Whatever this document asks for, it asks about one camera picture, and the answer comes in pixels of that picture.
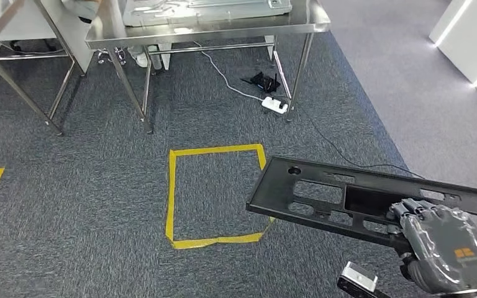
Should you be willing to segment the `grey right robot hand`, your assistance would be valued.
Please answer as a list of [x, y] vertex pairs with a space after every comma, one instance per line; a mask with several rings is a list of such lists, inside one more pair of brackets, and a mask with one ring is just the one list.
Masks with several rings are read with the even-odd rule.
[[394, 249], [407, 279], [429, 294], [477, 296], [477, 226], [469, 213], [412, 198], [389, 213], [406, 241]]

